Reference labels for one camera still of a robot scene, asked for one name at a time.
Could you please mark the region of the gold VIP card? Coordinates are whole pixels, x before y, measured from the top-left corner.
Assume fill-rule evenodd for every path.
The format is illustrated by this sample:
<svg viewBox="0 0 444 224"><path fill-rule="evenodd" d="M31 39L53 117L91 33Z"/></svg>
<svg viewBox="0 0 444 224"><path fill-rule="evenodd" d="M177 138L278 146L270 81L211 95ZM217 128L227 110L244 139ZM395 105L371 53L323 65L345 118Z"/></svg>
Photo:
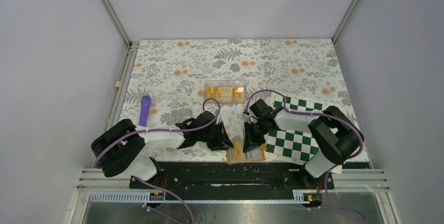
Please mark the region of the gold VIP card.
<svg viewBox="0 0 444 224"><path fill-rule="evenodd" d="M229 163L241 163L245 160L245 154L243 153L243 147L241 145L236 145L234 148L229 149L227 154L227 161Z"/></svg>

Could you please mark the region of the clear box of orange blocks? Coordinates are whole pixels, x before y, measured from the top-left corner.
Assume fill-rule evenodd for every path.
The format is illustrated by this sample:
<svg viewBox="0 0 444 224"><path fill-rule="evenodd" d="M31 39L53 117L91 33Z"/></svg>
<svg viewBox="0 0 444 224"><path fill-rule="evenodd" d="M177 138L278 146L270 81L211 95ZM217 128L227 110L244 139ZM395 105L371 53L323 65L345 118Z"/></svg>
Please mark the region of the clear box of orange blocks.
<svg viewBox="0 0 444 224"><path fill-rule="evenodd" d="M204 82L205 99L213 98L220 104L243 104L246 102L245 80L207 80Z"/></svg>

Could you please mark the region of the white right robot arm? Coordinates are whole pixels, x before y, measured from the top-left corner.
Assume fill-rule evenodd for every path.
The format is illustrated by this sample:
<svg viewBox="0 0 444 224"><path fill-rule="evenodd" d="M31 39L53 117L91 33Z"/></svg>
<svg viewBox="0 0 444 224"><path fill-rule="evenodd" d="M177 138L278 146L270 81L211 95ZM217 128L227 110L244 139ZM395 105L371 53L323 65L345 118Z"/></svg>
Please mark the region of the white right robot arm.
<svg viewBox="0 0 444 224"><path fill-rule="evenodd" d="M363 150L363 134L336 106L322 111L300 111L289 110L286 102L271 107L259 99L244 113L255 119L244 123L244 152L264 144L265 135L273 131L291 130L312 135L319 151L302 167L300 180L307 188L314 188L322 175Z"/></svg>

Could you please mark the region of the orange leather card holder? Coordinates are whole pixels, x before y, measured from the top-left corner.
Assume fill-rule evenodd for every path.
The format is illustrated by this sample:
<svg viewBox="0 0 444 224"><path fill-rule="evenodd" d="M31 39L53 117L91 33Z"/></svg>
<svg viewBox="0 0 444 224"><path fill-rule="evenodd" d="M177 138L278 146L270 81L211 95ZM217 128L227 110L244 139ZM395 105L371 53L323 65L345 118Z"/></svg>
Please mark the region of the orange leather card holder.
<svg viewBox="0 0 444 224"><path fill-rule="evenodd" d="M236 145L241 145L243 147L243 141L242 140L233 140L232 141L234 147ZM263 144L258 148L255 148L248 153L245 153L245 160L241 163L251 163L251 162L260 162L265 160L265 150L266 145Z"/></svg>

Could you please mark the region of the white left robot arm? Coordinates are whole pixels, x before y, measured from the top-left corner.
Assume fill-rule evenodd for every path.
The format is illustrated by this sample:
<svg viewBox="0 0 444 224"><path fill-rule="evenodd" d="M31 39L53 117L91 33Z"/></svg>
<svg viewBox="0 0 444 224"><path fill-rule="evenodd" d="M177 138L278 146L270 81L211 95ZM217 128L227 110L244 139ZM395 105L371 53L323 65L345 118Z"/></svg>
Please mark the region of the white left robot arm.
<svg viewBox="0 0 444 224"><path fill-rule="evenodd" d="M196 118L176 123L170 128L136 126L123 119L96 138L91 149L105 177L120 174L136 176L151 188L162 183L162 174L154 158L145 158L143 151L158 148L185 149L203 142L212 151L233 148L225 126L216 115L204 111Z"/></svg>

